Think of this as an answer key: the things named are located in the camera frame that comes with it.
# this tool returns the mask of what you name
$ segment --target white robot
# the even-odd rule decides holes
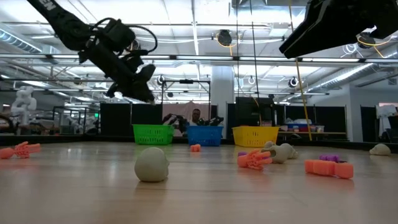
[[[11,105],[12,116],[22,116],[21,125],[28,125],[30,112],[36,110],[37,101],[32,97],[33,90],[31,86],[21,86],[17,91],[16,100]]]

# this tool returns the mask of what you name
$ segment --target green basket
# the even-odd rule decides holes
[[[171,144],[174,127],[171,125],[133,124],[136,144],[168,145]]]

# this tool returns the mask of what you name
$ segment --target yellow basket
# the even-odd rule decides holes
[[[250,127],[233,128],[235,145],[243,147],[264,147],[267,141],[276,143],[278,127]]]

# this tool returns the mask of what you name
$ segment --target plastic basket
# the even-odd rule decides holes
[[[219,146],[223,135],[222,126],[189,126],[187,128],[189,145]]]
[[[137,144],[168,145],[173,140],[174,128],[170,125],[133,124]]]
[[[235,145],[243,147],[264,147],[267,141],[276,143],[279,127],[250,127],[233,128]]]

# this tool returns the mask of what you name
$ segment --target white pillar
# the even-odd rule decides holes
[[[226,104],[234,103],[234,72],[232,67],[223,66],[212,67],[211,71],[210,101],[218,106],[218,116],[224,118],[223,138],[226,138]]]

